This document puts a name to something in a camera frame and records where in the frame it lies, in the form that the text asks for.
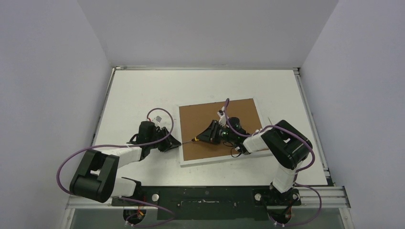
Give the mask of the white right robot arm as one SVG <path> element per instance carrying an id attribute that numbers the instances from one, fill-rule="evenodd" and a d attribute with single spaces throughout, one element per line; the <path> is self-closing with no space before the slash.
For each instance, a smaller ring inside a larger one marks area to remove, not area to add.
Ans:
<path id="1" fill-rule="evenodd" d="M 271 201 L 277 205 L 288 200 L 297 172 L 313 151 L 312 143 L 285 120 L 250 134 L 242 128 L 239 118 L 222 115 L 192 141 L 213 145 L 226 142 L 240 155 L 269 150 L 278 162 L 276 176 L 270 185 L 273 188 Z"/>

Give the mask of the white picture frame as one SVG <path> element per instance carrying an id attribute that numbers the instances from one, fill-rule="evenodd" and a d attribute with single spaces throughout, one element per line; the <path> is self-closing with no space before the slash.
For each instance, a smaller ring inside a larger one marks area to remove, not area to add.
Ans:
<path id="1" fill-rule="evenodd" d="M 207 101 L 199 104 L 179 105 L 179 119 L 176 124 L 177 137 L 184 143 L 179 149 L 181 167 L 202 166 L 231 162 L 242 159 L 270 157 L 273 155 L 269 150 L 262 150 L 250 155 L 238 155 L 231 147 L 223 145 L 211 145 L 197 141 L 187 143 L 204 131 L 212 120 L 219 120 L 217 111 L 222 108 L 224 102 Z M 228 107 L 230 116 L 240 119 L 242 127 L 248 132 L 263 127 L 265 119 L 261 114 L 258 101 L 255 97 L 240 98 L 230 102 Z"/>

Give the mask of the yellow handle screwdriver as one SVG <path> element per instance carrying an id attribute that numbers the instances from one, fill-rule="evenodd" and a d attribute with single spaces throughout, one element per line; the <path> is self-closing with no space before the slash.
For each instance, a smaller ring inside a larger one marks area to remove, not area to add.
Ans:
<path id="1" fill-rule="evenodd" d="M 193 138 L 193 139 L 191 139 L 191 140 L 188 140 L 188 141 L 186 141 L 186 142 L 183 142 L 182 144 L 184 145 L 184 144 L 188 144 L 188 143 L 193 143 L 193 142 L 198 142 L 198 141 L 200 141 L 198 138 Z"/>

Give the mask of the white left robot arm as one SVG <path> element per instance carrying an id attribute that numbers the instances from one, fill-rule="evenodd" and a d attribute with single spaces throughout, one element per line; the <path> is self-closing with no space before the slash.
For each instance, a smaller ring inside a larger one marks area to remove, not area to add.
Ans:
<path id="1" fill-rule="evenodd" d="M 139 131 L 130 138 L 124 148 L 106 151 L 88 149 L 72 178 L 69 191 L 100 203 L 109 198 L 124 197 L 130 205 L 142 201 L 141 182 L 118 177 L 119 168 L 145 159 L 152 149 L 160 152 L 178 148 L 181 142 L 173 137 L 166 127 L 151 121 L 143 121 Z"/>

